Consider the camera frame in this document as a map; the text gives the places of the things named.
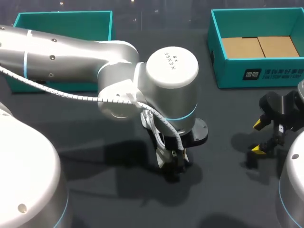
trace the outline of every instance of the white robotic arm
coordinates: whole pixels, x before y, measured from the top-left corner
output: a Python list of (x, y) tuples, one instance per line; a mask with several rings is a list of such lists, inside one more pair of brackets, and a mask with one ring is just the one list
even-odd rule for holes
[[(87, 41), (22, 28), (0, 26), (0, 71), (62, 97), (98, 102), (106, 116), (123, 120), (141, 113), (143, 126), (158, 144), (159, 167), (185, 171), (185, 148), (203, 144), (208, 128), (196, 118), (195, 56), (165, 47), (139, 62), (137, 50), (123, 41)], [(34, 82), (94, 82), (98, 97), (63, 93)]]

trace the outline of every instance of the open box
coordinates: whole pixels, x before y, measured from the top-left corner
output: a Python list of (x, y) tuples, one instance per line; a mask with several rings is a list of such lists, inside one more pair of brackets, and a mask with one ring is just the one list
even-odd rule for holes
[(297, 86), (304, 79), (304, 10), (213, 9), (208, 47), (219, 88)]
[[(74, 11), (20, 13), (15, 27), (94, 41), (114, 38), (112, 11)], [(6, 77), (12, 92), (40, 91), (13, 78)], [(93, 83), (44, 82), (60, 91), (97, 91)]]

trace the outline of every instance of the teal box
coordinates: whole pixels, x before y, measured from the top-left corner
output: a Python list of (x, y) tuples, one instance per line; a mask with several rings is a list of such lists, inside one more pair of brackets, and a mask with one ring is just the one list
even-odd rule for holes
[[(300, 57), (227, 58), (222, 38), (290, 36)], [(208, 47), (219, 88), (297, 86), (304, 79), (304, 10), (213, 9)]]
[[(115, 36), (112, 11), (20, 13), (14, 27), (95, 41), (113, 40)], [(40, 91), (13, 78), (6, 79), (14, 93)], [(97, 91), (93, 83), (45, 84), (60, 91)]]

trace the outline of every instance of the robotic arm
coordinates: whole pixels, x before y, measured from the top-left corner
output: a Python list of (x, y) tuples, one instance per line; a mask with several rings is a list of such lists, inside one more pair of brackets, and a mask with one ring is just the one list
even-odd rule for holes
[(297, 91), (284, 96), (267, 93), (260, 99), (260, 108), (263, 114), (253, 128), (260, 131), (273, 121), (274, 131), (268, 141), (255, 145), (252, 151), (267, 154), (277, 145), (284, 145), (286, 131), (296, 132), (304, 127), (304, 81), (298, 84)]
[[(0, 26), (0, 71), (62, 97), (98, 102), (116, 120), (141, 116), (157, 142), (160, 168), (185, 171), (186, 149), (203, 144), (206, 123), (196, 118), (195, 56), (181, 47), (154, 52), (139, 62), (135, 47), (123, 41), (86, 41), (22, 28)], [(93, 82), (98, 97), (63, 93), (37, 81)]]

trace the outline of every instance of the printed label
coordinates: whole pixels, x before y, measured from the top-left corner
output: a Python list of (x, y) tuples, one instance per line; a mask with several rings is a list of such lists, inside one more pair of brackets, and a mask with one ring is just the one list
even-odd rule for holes
[(262, 79), (297, 79), (302, 77), (304, 69), (266, 69)]
[(247, 69), (245, 71), (243, 80), (258, 80), (262, 69)]
[(171, 56), (168, 52), (165, 53), (166, 59), (168, 61), (171, 70), (176, 70), (176, 63), (179, 61), (177, 56)]

